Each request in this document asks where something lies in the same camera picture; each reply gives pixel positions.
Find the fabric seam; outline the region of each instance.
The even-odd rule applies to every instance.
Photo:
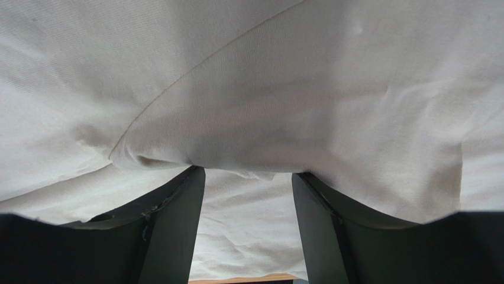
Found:
[[[224,44],[222,47],[220,47],[219,49],[215,50],[212,54],[210,54],[208,57],[206,57],[205,59],[203,59],[200,63],[198,63],[197,65],[195,65],[193,68],[189,69],[186,73],[182,74],[180,77],[178,77],[171,85],[169,85],[163,92],[161,92],[159,95],[157,95],[150,103],[147,104],[147,106],[145,108],[142,109],[142,111],[140,111],[140,113],[131,121],[131,123],[128,125],[128,127],[126,128],[126,130],[123,132],[123,134],[121,135],[121,137],[119,138],[119,140],[115,143],[114,147],[112,148],[112,150],[110,151],[109,155],[108,155],[108,159],[110,160],[111,159],[111,156],[112,156],[112,153],[115,151],[115,149],[117,148],[117,146],[119,145],[119,143],[121,142],[121,140],[124,138],[124,136],[126,135],[126,133],[128,132],[128,130],[130,130],[131,126],[135,123],[135,121],[140,117],[140,115],[142,115],[147,108],[149,108],[160,96],[162,96],[164,93],[166,93],[172,86],[174,86],[178,81],[180,81],[182,78],[184,78],[185,76],[187,76],[190,72],[192,72],[193,70],[195,70],[196,68],[198,68],[199,66],[201,66],[203,63],[205,63],[207,60],[209,60],[212,56],[214,56],[215,54],[217,54],[219,51],[221,51],[222,49],[226,48],[227,46],[229,46],[230,44],[232,44],[233,42],[237,41],[238,39],[240,39],[241,37],[243,37],[244,35],[250,33],[251,31],[255,30],[256,28],[258,28],[259,26],[263,25],[265,22],[268,22],[270,21],[271,19],[274,19],[276,17],[278,17],[280,14],[283,14],[285,13],[286,11],[300,5],[301,3],[305,2],[305,0],[301,0],[299,3],[297,4],[294,4],[288,8],[286,8],[285,10],[283,11],[280,11],[278,14],[275,14],[273,16],[271,16],[270,18],[260,22],[259,24],[255,25],[254,27],[252,27],[251,29],[247,30],[246,32],[244,32],[243,34],[239,35],[238,37],[234,38],[233,40],[231,40],[230,42]]]

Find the wooden edge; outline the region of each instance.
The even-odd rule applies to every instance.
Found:
[[[290,274],[269,274],[264,277],[256,278],[232,278],[227,280],[196,280],[189,281],[189,284],[226,284],[226,283],[246,283],[246,282],[265,282],[278,280],[294,280],[296,277]]]

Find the crease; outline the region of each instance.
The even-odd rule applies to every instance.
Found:
[[[220,221],[220,220],[218,220],[218,219],[216,219],[216,218],[214,218],[214,217],[210,217],[210,216],[201,216],[201,217],[204,217],[204,218],[206,218],[206,219],[208,219],[208,220],[210,220],[210,221],[213,221],[213,222],[215,222],[215,223],[217,223],[217,224],[221,224],[221,225],[226,226],[226,224],[224,224],[224,222],[222,222],[222,221]]]
[[[119,145],[119,143],[121,142],[121,140],[124,138],[124,136],[126,135],[126,133],[128,132],[128,130],[130,130],[131,126],[135,123],[135,121],[140,117],[140,115],[142,115],[147,108],[149,108],[160,96],[162,96],[164,93],[166,93],[169,89],[171,89],[175,84],[178,83],[178,81],[180,81],[182,78],[184,78],[185,76],[187,76],[188,74],[190,74],[193,70],[195,70],[196,68],[198,68],[199,66],[201,66],[203,63],[205,63],[206,61],[208,61],[210,58],[212,58],[214,55],[216,55],[219,51],[225,49],[227,46],[231,45],[233,42],[237,41],[238,39],[244,37],[246,34],[252,32],[253,30],[255,30],[256,28],[264,25],[264,23],[276,18],[276,17],[279,17],[279,15],[291,10],[292,8],[304,3],[305,0],[301,0],[299,3],[296,3],[288,8],[286,8],[285,10],[283,11],[280,11],[278,14],[275,14],[273,16],[271,16],[270,18],[258,23],[257,25],[255,25],[253,28],[247,30],[246,32],[244,32],[243,34],[239,35],[238,37],[234,38],[233,40],[231,40],[230,42],[224,44],[222,47],[220,47],[219,49],[215,50],[212,54],[210,54],[208,57],[206,57],[205,59],[203,59],[200,63],[198,63],[197,65],[195,65],[194,67],[190,68],[186,73],[182,74],[178,79],[176,79],[171,85],[169,85],[163,92],[161,92],[159,95],[157,95],[150,103],[147,104],[147,106],[145,108],[142,109],[142,111],[140,111],[140,113],[131,121],[131,123],[128,125],[128,127],[126,128],[126,130],[123,132],[123,134],[121,135],[121,137],[119,138],[119,140],[115,143],[114,147],[112,148],[112,150],[110,151],[109,155],[108,155],[108,159],[110,160],[111,159],[111,156],[112,156],[112,153],[115,151],[115,149],[117,148],[117,146]]]
[[[461,163],[460,163],[460,181],[459,181],[459,192],[458,192],[458,210],[462,208],[462,201],[461,201],[461,194],[462,194],[462,175],[464,171],[464,144],[466,141],[476,132],[478,132],[480,129],[485,127],[488,123],[492,122],[496,117],[498,117],[502,112],[504,112],[504,105],[501,106],[499,109],[497,109],[495,112],[493,112],[486,120],[484,120],[480,125],[474,127],[471,131],[469,131],[464,137],[462,138],[462,142],[460,143],[460,158],[461,158]]]

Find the white sheet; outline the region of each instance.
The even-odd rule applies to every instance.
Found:
[[[4,1],[0,210],[85,220],[184,164],[310,170],[418,222],[503,210],[503,22],[500,0]],[[202,216],[214,239],[198,235],[192,277],[302,274],[269,234],[237,228],[280,202],[283,225],[247,230],[297,230],[286,176],[220,178],[203,211],[226,229]],[[245,201],[213,211],[233,191]],[[297,237],[279,241],[299,255]]]

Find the white fabric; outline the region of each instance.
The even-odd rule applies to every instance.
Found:
[[[418,222],[503,210],[503,22],[501,0],[3,1],[0,210],[85,220],[184,164],[247,177],[209,175],[193,279],[302,276],[274,172]]]

